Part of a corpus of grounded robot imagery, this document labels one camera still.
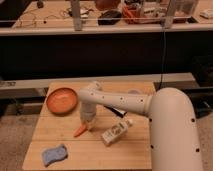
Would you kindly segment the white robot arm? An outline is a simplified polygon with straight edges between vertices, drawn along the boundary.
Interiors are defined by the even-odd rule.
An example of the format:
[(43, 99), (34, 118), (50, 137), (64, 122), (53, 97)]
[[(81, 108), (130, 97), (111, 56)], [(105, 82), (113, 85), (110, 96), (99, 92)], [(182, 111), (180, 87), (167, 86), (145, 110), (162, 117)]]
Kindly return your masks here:
[(77, 94), (83, 121), (93, 120), (97, 104), (149, 119), (152, 171), (204, 171), (195, 111), (184, 92), (162, 88), (153, 95), (112, 93), (92, 82)]

